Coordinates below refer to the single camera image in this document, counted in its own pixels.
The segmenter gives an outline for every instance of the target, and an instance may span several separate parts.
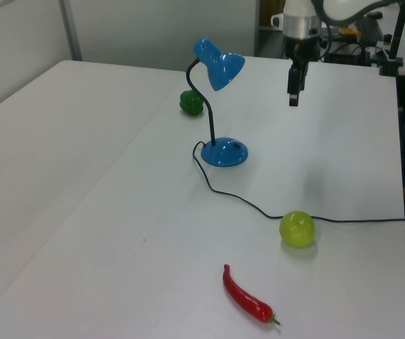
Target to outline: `white table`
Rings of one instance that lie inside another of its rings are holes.
[[[0,104],[0,294],[182,79],[63,61]]]
[[[274,215],[402,218],[394,79],[311,64],[299,107],[289,107],[289,67],[247,58],[217,93],[204,67],[194,69],[217,136],[250,151],[237,167],[204,164],[212,184]],[[316,221],[313,245],[285,245],[278,221],[207,188],[191,152],[209,139],[208,119],[180,112],[186,89],[183,81],[0,297],[0,339],[405,339],[404,223]],[[231,301],[224,263],[281,327]]]

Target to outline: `desk lamp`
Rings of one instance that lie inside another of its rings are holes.
[[[217,91],[229,84],[245,64],[245,58],[238,54],[222,53],[207,38],[200,39],[194,45],[197,58],[187,69],[189,87],[204,101],[209,111],[211,140],[201,150],[201,157],[213,166],[229,167],[244,162],[247,158],[246,146],[233,138],[215,138],[213,111],[209,101],[194,87],[189,74],[200,61],[207,67],[211,87]]]

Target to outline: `black cable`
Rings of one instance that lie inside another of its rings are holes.
[[[283,215],[279,215],[279,216],[272,216],[272,215],[268,215],[266,214],[263,210],[261,210],[258,206],[256,206],[253,203],[250,203],[248,200],[242,198],[241,196],[237,196],[236,194],[232,194],[232,193],[228,193],[228,192],[223,192],[223,191],[219,191],[217,189],[214,189],[211,185],[210,185],[210,181],[209,178],[207,177],[207,174],[204,171],[204,168],[202,168],[201,163],[199,162],[199,160],[196,158],[196,148],[197,146],[199,146],[200,144],[203,145],[203,147],[206,147],[205,142],[203,141],[199,141],[193,148],[193,159],[196,161],[197,165],[199,166],[199,169],[201,170],[202,174],[204,175],[205,181],[207,183],[207,185],[209,186],[210,190],[212,190],[212,192],[217,193],[217,194],[222,194],[224,196],[232,196],[233,198],[237,198],[240,199],[241,201],[243,201],[244,203],[248,204],[249,206],[255,208],[256,210],[258,210],[262,215],[264,215],[265,217],[267,217],[268,219],[282,219],[284,216]],[[323,217],[317,217],[315,215],[311,215],[312,219],[317,219],[317,220],[323,220],[323,221],[327,221],[327,222],[332,222],[332,223],[337,223],[337,224],[346,224],[346,223],[361,223],[361,222],[391,222],[391,221],[405,221],[405,219],[401,219],[401,218],[396,218],[396,219],[364,219],[364,220],[335,220],[335,219],[329,219],[329,218],[323,218]]]
[[[328,54],[329,50],[331,49],[331,44],[332,44],[332,32],[331,32],[331,27],[327,24],[327,30],[328,30],[328,46],[325,49],[323,55],[318,59],[318,61],[322,60],[325,55]]]

